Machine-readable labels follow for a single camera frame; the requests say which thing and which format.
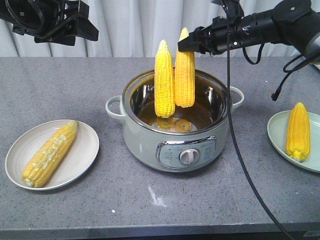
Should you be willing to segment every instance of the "white plate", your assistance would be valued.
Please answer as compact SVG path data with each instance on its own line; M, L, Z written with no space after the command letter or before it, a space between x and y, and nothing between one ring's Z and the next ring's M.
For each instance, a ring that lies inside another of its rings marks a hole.
M289 162L300 168L320 173L320 116L308 112L310 118L311 151L303 162L298 162L286 154L287 128L291 110L273 115L267 125L269 139L274 148Z
M71 120L55 120L32 128L11 146L5 159L5 171L16 185L44 191L62 187L80 177L93 163L99 150L99 138L89 125L78 121L77 134L68 152L44 187L30 187L21 179L26 164L60 127Z

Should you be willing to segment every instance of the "light green plate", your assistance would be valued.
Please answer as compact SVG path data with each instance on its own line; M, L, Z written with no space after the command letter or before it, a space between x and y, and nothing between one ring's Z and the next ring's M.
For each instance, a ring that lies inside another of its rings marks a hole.
M308 112L311 131L311 152L304 162L298 162L286 154L287 128L291 110L273 115L267 125L269 139L274 148L294 165L320 173L320 116Z

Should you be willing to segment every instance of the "control knob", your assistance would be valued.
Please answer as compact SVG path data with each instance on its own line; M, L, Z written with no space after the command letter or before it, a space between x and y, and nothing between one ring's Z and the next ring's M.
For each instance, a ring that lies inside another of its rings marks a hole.
M199 160L199 157L200 157L199 151L194 148L183 150L179 155L180 162L185 165L190 165L195 163L196 161Z

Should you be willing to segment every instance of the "gray countertop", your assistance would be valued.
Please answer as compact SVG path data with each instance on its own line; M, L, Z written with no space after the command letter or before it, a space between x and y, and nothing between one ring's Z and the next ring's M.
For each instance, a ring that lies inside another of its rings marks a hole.
M231 59L231 85L245 95L232 115L244 162L271 212L288 231L320 230L320 175L282 158L271 145L267 123L303 102L320 114L319 70L309 65L291 75L271 100L287 57L264 57L252 66ZM196 68L227 83L227 60L196 59ZM154 170L128 150L119 121L106 101L153 69L154 58L0 58L0 239L85 239L184 234L277 232L253 194L229 135L208 166L187 173ZM13 184L5 159L31 128L76 119L100 140L97 157L76 181L54 190Z

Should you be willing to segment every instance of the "curtain fold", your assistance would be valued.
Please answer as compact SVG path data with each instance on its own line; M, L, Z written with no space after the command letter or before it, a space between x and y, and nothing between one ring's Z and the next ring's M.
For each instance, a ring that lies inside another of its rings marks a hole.
M34 43L29 35L12 32L12 24L0 19L0 57L154 57L165 39L173 56L183 27L190 32L206 27L217 16L225 16L221 6L210 0L83 0L89 5L89 20L99 30L98 41L76 38L75 46ZM273 9L281 0L240 0L244 15ZM320 1L312 0L320 11ZM256 57L260 46L246 51ZM292 46L267 43L263 56L295 56ZM242 56L241 49L231 51ZM196 54L207 57L208 54Z

